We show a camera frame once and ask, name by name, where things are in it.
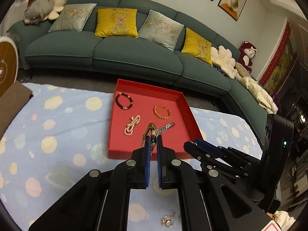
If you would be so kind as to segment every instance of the brown fabric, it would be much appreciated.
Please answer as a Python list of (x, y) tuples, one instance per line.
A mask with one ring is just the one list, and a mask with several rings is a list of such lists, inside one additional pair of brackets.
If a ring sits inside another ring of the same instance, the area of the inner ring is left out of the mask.
[(242, 64), (236, 62), (235, 68), (238, 70), (238, 73), (240, 74), (241, 77), (251, 77), (248, 71), (243, 67)]
[(32, 91), (16, 81), (0, 97), (0, 140), (15, 116), (29, 102)]

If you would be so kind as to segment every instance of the yellow throw pillow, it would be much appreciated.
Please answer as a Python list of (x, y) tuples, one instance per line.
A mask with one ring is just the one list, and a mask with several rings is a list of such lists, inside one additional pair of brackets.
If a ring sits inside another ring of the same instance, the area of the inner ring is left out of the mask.
[(197, 57), (213, 66), (211, 61), (211, 45), (202, 36), (186, 28), (186, 39), (182, 53)]
[(129, 36), (138, 38), (136, 9), (101, 8), (98, 9), (97, 13), (96, 36)]

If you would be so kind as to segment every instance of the teal sofa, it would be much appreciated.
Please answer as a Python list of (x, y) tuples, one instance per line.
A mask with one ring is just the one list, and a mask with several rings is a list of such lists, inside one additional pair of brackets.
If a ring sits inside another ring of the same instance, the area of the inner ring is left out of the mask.
[(196, 19), (150, 0), (68, 0), (67, 4), (97, 3), (82, 32), (48, 33), (51, 21), (24, 25), (19, 21), (8, 32), (15, 38), (25, 69), (61, 68), (119, 74), (188, 88), (221, 98), (232, 114), (246, 120), (260, 144), (264, 144), (267, 112), (237, 80), (223, 76), (203, 61), (181, 53), (185, 41), (182, 30), (172, 53), (159, 44), (121, 36), (100, 38), (94, 35), (99, 8), (136, 8), (139, 31), (150, 9), (192, 29), (212, 43), (230, 49), (233, 58), (240, 51), (221, 35)]

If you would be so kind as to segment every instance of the red tray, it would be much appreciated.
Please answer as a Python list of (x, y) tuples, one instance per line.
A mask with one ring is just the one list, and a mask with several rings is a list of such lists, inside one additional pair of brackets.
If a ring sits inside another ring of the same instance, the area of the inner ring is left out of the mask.
[[(130, 159), (133, 150), (141, 147), (142, 136), (150, 122), (154, 122), (156, 128), (161, 128), (170, 122), (175, 126), (162, 134), (165, 147), (172, 148), (178, 159), (189, 159), (191, 156), (184, 151), (183, 144), (202, 138), (196, 120), (181, 92), (151, 86), (138, 82), (118, 79), (115, 96), (124, 92), (132, 97), (134, 104), (128, 110), (123, 110), (113, 102), (110, 122), (108, 158)], [(119, 97), (123, 106), (129, 105), (129, 100), (124, 96)], [(166, 109), (158, 108), (161, 116), (167, 116), (167, 109), (171, 111), (171, 117), (167, 120), (159, 119), (153, 113), (156, 105), (162, 104)], [(134, 126), (131, 136), (124, 134), (125, 126), (130, 123), (130, 117), (140, 115), (140, 122)], [(156, 148), (151, 160), (157, 159)]]

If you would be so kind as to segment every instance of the polka dot blanket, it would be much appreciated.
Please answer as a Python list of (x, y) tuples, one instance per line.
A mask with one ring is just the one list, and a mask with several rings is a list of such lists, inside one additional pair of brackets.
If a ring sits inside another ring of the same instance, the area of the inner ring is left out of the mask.
[[(15, 117), (0, 141), (0, 197), (22, 230), (54, 204), (91, 169), (114, 169), (107, 158), (113, 94), (24, 83), (34, 97)], [(203, 139), (232, 146), (258, 159), (261, 148), (238, 116), (191, 108)], [(197, 160), (186, 160), (200, 170)], [(132, 190), (127, 230), (164, 230), (161, 218), (178, 214), (176, 190), (161, 190), (157, 162), (151, 162), (147, 190)], [(181, 230), (180, 219), (173, 230)]]

